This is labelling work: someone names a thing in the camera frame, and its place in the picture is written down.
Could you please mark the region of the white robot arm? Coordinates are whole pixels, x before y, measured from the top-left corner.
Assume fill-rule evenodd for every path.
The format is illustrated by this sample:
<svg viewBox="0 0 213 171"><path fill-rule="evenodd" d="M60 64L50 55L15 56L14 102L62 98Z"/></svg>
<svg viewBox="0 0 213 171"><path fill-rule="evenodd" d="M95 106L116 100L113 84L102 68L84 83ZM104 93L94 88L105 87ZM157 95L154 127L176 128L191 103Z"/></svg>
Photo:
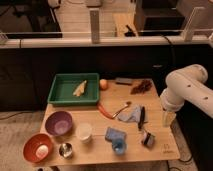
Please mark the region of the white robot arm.
<svg viewBox="0 0 213 171"><path fill-rule="evenodd" d="M207 70L199 64L174 70L166 76L166 88L160 95L164 127L171 125L186 101L213 119L213 90L205 86L207 79Z"/></svg>

